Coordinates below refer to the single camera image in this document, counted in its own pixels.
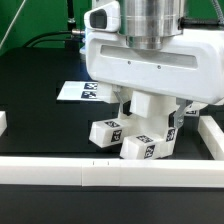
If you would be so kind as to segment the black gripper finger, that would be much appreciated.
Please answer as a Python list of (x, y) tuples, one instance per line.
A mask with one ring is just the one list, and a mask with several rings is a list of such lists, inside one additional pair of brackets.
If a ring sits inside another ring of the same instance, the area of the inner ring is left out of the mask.
[(176, 105), (178, 108), (169, 115), (169, 126), (179, 129), (184, 124), (184, 114), (187, 111), (188, 107), (192, 104), (191, 100), (176, 99)]
[(120, 103), (120, 112), (125, 115), (131, 115), (130, 112), (131, 99), (129, 95), (129, 90), (125, 87), (114, 86), (113, 92)]

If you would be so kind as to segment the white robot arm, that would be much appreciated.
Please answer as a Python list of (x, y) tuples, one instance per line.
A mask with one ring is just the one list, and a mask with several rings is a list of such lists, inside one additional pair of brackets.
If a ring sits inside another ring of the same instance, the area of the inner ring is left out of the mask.
[(185, 0), (113, 0), (85, 13), (99, 82), (214, 105), (224, 99), (224, 31), (183, 25)]

